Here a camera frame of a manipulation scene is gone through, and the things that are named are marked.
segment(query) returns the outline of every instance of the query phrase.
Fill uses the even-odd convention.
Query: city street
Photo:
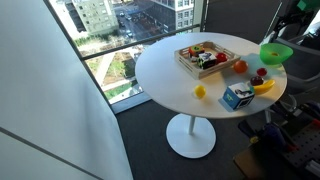
[[[121,6],[117,6],[114,7],[116,16],[118,18],[119,21],[123,22],[125,27],[120,28],[120,33],[122,35],[126,35],[126,30],[130,30],[133,33],[133,38],[137,41],[142,40],[142,39],[146,39],[149,38],[151,36],[154,36],[156,34],[151,34],[149,31],[150,29],[148,27],[151,27],[151,22],[147,22],[146,19],[142,19],[142,12],[139,9],[139,6],[136,5],[121,5]],[[132,19],[128,20],[126,19],[126,16],[131,16]]]

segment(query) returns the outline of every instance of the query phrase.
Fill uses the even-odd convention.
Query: floor
[[[298,103],[320,102],[320,90],[297,95]],[[288,96],[281,100],[290,103]],[[116,115],[128,159],[136,180],[209,180],[242,179],[233,157],[249,145],[248,138],[237,128],[243,119],[209,120],[215,128],[217,141],[213,150],[203,158],[188,159],[178,155],[166,139],[169,120],[178,113],[150,100]],[[259,129],[265,123],[264,112],[246,120]]]

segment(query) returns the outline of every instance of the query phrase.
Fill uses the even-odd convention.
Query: red apple
[[[227,55],[225,53],[217,53],[216,54],[216,58],[217,58],[217,64],[221,63],[221,62],[225,62],[228,60]]]
[[[267,75],[267,69],[266,68],[259,68],[258,70],[257,70],[257,74],[258,74],[258,76],[265,76],[265,75]]]

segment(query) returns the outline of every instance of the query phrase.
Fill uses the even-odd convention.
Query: yellow banana
[[[270,79],[261,85],[253,86],[254,94],[259,95],[268,92],[273,87],[275,82],[276,81],[274,79]]]

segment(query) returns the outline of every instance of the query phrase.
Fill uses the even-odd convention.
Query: round white table
[[[232,67],[225,68],[200,80],[194,79],[174,59],[176,50],[212,41],[241,56],[247,61],[247,72],[237,74]],[[260,46],[248,40],[219,33],[188,33],[164,38],[148,47],[138,58],[136,78],[142,89],[155,102],[179,112],[169,122],[166,130],[170,146],[178,154],[188,158],[200,158],[214,147],[216,133],[206,119],[230,119],[248,116],[267,109],[283,94],[287,85],[282,65],[268,67],[259,58]],[[222,100],[229,85],[249,82],[256,70],[265,67],[264,79],[275,79],[274,87],[267,93],[256,95],[251,103],[233,111]],[[202,99],[195,98],[197,85],[206,88]]]

